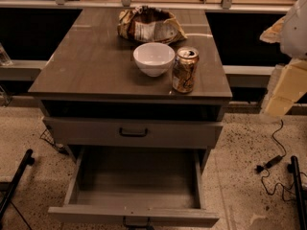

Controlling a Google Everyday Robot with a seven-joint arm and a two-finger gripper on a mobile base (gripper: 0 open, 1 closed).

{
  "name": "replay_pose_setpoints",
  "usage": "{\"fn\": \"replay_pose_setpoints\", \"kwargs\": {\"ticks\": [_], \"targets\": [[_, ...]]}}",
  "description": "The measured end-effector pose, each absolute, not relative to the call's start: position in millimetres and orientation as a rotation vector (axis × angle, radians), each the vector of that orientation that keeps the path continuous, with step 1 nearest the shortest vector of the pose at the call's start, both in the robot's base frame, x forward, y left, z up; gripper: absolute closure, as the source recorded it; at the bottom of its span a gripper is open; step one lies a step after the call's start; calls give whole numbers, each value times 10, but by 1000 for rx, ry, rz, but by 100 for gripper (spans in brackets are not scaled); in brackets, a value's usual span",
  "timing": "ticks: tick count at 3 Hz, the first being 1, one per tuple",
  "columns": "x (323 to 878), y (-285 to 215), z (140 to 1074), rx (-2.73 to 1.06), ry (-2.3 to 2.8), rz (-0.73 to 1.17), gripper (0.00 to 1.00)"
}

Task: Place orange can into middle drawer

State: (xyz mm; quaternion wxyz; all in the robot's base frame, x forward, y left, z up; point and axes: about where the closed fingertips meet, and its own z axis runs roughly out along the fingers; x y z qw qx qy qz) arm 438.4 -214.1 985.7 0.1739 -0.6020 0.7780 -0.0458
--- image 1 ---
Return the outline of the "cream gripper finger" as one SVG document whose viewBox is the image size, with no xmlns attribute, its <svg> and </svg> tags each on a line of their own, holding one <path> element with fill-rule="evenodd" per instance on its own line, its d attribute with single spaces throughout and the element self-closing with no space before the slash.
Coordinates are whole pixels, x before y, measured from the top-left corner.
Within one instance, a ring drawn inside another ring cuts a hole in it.
<svg viewBox="0 0 307 230">
<path fill-rule="evenodd" d="M 263 113 L 283 117 L 307 93 L 307 60 L 293 58 L 280 70 L 280 75 Z"/>
<path fill-rule="evenodd" d="M 284 20 L 285 17 L 279 18 L 267 30 L 261 33 L 260 39 L 267 43 L 279 43 Z"/>
</svg>

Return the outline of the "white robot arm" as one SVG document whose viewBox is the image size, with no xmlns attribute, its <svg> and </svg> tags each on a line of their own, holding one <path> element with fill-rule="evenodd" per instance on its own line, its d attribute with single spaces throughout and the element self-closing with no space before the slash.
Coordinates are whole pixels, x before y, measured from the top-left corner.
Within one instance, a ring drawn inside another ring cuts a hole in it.
<svg viewBox="0 0 307 230">
<path fill-rule="evenodd" d="M 272 73 L 272 88 L 263 107 L 266 116 L 281 118 L 307 93 L 307 0 L 297 0 L 260 39 L 279 43 L 280 51 L 291 58 Z"/>
</svg>

